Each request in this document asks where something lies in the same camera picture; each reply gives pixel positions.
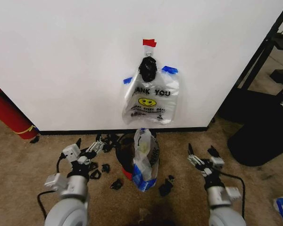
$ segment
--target floor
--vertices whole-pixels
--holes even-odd
[[[280,53],[273,51],[266,65],[252,84],[252,90],[261,89],[267,93],[277,93],[282,86],[269,77],[273,69],[281,69]],[[90,225],[128,226],[137,224],[140,209],[147,209],[153,219],[169,219],[177,226],[208,225],[209,210],[207,196],[203,188],[201,173],[187,161],[187,146],[191,143],[199,157],[208,157],[206,150],[213,145],[225,160],[224,172],[242,177],[246,184],[246,222],[248,225],[283,226],[283,220],[273,208],[273,199],[283,195],[283,154],[262,167],[240,165],[231,156],[226,142],[240,124],[226,121],[216,116],[206,132],[160,133],[160,166],[158,181],[154,188],[142,193],[127,180],[115,157],[115,151],[102,153],[94,161],[99,165],[108,163],[109,174],[102,174],[99,180],[89,182]],[[56,161],[67,145],[82,138],[82,147],[88,147],[95,140],[93,135],[83,136],[41,136],[40,141],[30,144],[22,140],[0,122],[0,226],[43,225],[43,216],[36,196],[45,190],[43,184],[48,175],[55,173]],[[67,174],[70,167],[62,161],[60,171]],[[158,187],[165,178],[175,177],[174,188],[166,197],[160,197]],[[124,180],[118,190],[110,189],[117,178]],[[222,178],[227,186],[241,184],[231,178]],[[43,196],[47,211],[57,203],[56,194]],[[233,207],[241,211],[241,201]]]

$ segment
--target wire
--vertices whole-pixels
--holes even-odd
[[[60,164],[60,161],[61,161],[62,159],[61,158],[59,158],[58,159],[58,161],[57,161],[57,173],[59,173],[60,172],[60,169],[58,168],[58,166],[59,166],[59,164]]]
[[[224,176],[227,176],[227,177],[230,177],[230,178],[235,178],[235,179],[238,179],[238,180],[241,181],[241,183],[242,183],[242,217],[244,219],[244,212],[245,212],[245,183],[244,183],[243,179],[238,177],[238,176],[235,176],[235,175],[231,175],[231,174],[227,174],[227,173],[221,172],[219,170],[215,170],[215,171],[219,172],[221,175],[224,175]]]
[[[57,161],[57,173],[60,172],[60,169],[59,169],[60,161],[61,161],[62,159],[65,159],[65,158],[66,158],[66,156],[65,156],[64,153],[62,152],[61,155],[60,155],[60,157],[58,158],[58,161]]]
[[[48,194],[48,193],[53,193],[53,192],[56,192],[56,191],[41,192],[41,193],[38,194],[38,196],[37,196],[38,204],[39,204],[39,206],[40,206],[40,208],[41,208],[41,210],[42,210],[42,213],[43,213],[43,216],[44,216],[44,220],[45,220],[46,217],[47,217],[47,213],[46,213],[46,211],[45,211],[45,209],[44,209],[44,206],[43,206],[43,204],[42,204],[42,202],[41,202],[40,197],[41,197],[41,195],[43,195],[43,194]]]

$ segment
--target red fire extinguisher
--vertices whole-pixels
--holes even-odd
[[[31,139],[38,134],[36,127],[15,107],[0,89],[0,120],[22,139]]]

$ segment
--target yellow smiley face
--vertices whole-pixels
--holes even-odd
[[[146,107],[153,107],[156,105],[155,100],[147,99],[147,98],[139,98],[138,103]]]

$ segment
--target gray robot arm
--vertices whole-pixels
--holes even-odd
[[[45,226],[86,226],[88,225],[89,165],[103,148],[104,142],[99,138],[83,153],[78,144],[67,146],[63,155],[72,166],[67,177],[60,173],[51,175],[45,187],[58,192],[60,201],[50,210]]]
[[[200,170],[205,179],[205,189],[208,194],[210,207],[209,226],[246,226],[243,217],[231,208],[232,201],[240,198],[240,192],[236,187],[225,187],[219,178],[224,161],[217,150],[211,146],[208,152],[210,159],[200,159],[194,155],[189,144],[188,160],[196,169]]]

